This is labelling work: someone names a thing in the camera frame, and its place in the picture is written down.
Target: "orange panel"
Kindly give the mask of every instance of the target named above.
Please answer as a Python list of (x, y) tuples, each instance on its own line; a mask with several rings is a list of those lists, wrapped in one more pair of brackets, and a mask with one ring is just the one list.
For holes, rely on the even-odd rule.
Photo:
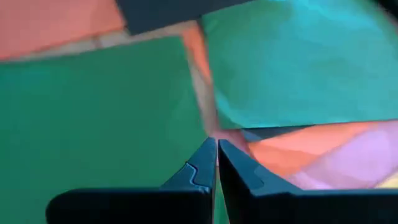
[(288, 176), (368, 130), (376, 122), (316, 125), (258, 142), (250, 142), (253, 156), (278, 175)]
[(3, 0), (0, 59), (123, 27), (114, 0)]
[(199, 25), (196, 23), (194, 26), (186, 28), (182, 32), (182, 38), (185, 47), (192, 55), (193, 61), (199, 68), (203, 78), (207, 84), (212, 84), (211, 72), (207, 60), (207, 46)]

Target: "black plastic piece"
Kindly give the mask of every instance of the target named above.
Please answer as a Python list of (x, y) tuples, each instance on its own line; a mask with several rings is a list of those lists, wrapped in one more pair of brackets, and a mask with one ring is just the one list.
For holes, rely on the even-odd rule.
[(131, 34), (155, 30), (249, 0), (116, 0)]
[(253, 141), (261, 141), (263, 139), (273, 138), (281, 134), (291, 133), (292, 131), (298, 131), (310, 126), (311, 125), (272, 127), (272, 128), (245, 128), (242, 129), (242, 133), (247, 141), (253, 142)]
[(218, 150), (231, 224), (398, 223), (398, 190), (301, 190), (226, 140)]
[(159, 188), (76, 189), (53, 198), (48, 224), (213, 223), (216, 144), (208, 138)]
[(379, 3), (390, 15), (398, 19), (398, 1), (396, 0), (375, 0)]

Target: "green panel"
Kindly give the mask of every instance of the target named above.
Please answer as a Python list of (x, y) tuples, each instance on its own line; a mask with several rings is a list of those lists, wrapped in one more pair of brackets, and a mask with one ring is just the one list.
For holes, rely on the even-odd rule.
[(223, 128), (398, 118), (396, 28), (369, 0), (258, 0), (203, 25)]
[(223, 189), (221, 187), (220, 174), (217, 172), (215, 193), (214, 224), (228, 224), (228, 214), (225, 207)]
[(57, 194), (157, 187), (206, 138), (177, 37), (0, 64), (0, 223)]

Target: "teal panel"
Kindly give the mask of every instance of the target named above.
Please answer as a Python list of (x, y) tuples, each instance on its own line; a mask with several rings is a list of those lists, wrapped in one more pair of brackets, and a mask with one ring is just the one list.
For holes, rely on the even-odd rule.
[(398, 118), (398, 37), (368, 0), (257, 0), (203, 17), (223, 128)]

